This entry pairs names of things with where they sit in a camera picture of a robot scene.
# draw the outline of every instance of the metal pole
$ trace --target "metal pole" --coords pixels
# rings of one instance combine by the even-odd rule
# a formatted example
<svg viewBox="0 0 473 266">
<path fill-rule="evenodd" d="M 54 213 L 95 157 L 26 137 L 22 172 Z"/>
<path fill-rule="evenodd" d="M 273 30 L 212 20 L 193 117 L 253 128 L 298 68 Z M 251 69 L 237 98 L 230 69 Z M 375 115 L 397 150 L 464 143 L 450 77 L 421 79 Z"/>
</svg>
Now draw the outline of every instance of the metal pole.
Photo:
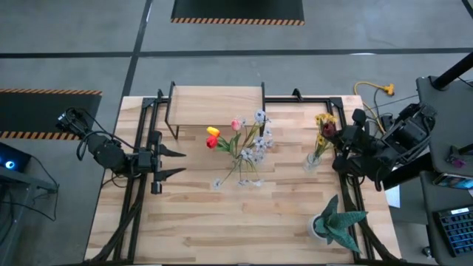
<svg viewBox="0 0 473 266">
<path fill-rule="evenodd" d="M 452 81 L 460 77 L 463 73 L 467 72 L 473 67 L 473 52 L 467 55 L 464 59 L 460 62 L 456 63 L 452 66 L 451 69 L 445 71 L 440 77 L 438 78 L 430 78 L 430 82 L 435 89 L 440 91 L 447 90 L 449 85 Z"/>
</svg>

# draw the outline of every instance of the yellow flower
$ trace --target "yellow flower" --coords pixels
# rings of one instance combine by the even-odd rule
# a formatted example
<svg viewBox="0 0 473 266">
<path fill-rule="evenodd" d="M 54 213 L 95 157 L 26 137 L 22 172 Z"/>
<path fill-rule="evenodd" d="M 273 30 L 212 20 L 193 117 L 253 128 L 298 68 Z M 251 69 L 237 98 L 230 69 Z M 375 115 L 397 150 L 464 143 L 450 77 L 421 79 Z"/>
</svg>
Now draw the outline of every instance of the yellow flower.
<svg viewBox="0 0 473 266">
<path fill-rule="evenodd" d="M 214 136 L 214 137 L 219 137 L 219 136 L 220 136 L 220 130 L 218 130 L 218 129 L 214 128 L 214 127 L 211 127 L 211 126 L 209 126 L 209 127 L 207 128 L 207 132 L 208 132 L 209 134 L 211 134 L 212 136 Z"/>
<path fill-rule="evenodd" d="M 325 138 L 322 135 L 317 136 L 317 142 L 319 145 L 324 145 Z"/>
</svg>

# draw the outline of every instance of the glass vase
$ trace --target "glass vase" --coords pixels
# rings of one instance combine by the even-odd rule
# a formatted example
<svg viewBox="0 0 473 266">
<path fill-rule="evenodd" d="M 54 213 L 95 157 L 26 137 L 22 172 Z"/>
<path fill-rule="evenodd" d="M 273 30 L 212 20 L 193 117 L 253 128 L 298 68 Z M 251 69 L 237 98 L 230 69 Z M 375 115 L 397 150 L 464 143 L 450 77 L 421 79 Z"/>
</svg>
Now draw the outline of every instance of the glass vase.
<svg viewBox="0 0 473 266">
<path fill-rule="evenodd" d="M 311 172 L 319 166 L 321 162 L 322 158 L 320 156 L 316 156 L 314 153 L 309 153 L 304 160 L 303 168 L 306 172 Z"/>
</svg>

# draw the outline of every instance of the gray floor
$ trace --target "gray floor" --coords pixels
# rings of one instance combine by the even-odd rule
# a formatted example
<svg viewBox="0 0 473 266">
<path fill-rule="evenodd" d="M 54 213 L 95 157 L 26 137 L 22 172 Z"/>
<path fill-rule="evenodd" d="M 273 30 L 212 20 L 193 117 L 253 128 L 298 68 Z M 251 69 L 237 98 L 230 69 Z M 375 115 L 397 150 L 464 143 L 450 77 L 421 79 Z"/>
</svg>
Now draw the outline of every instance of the gray floor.
<svg viewBox="0 0 473 266">
<path fill-rule="evenodd" d="M 171 24 L 171 0 L 154 0 L 142 51 L 303 50 L 473 47 L 473 21 L 460 0 L 306 0 L 303 27 Z M 0 2 L 2 52 L 131 52 L 145 0 L 5 0 Z M 299 88 L 309 95 L 350 95 L 357 81 L 395 84 L 381 105 L 416 95 L 415 79 L 439 75 L 465 54 L 315 55 L 218 58 L 141 58 L 131 95 L 165 94 L 169 83 L 254 85 L 268 95 Z M 115 127 L 129 58 L 0 59 L 0 88 L 98 89 L 97 119 Z M 473 78 L 467 73 L 464 78 Z M 374 89 L 360 88 L 372 105 Z M 416 97 L 380 108 L 397 114 Z M 58 220 L 30 214 L 15 265 L 80 262 L 98 198 L 101 169 L 90 156 L 75 158 L 77 143 L 3 140 L 37 156 L 61 184 Z M 33 167 L 32 173 L 44 177 Z M 52 201 L 38 207 L 52 210 Z M 403 257 L 429 262 L 417 251 L 425 229 L 395 225 Z M 417 242 L 411 241 L 412 235 Z"/>
</svg>

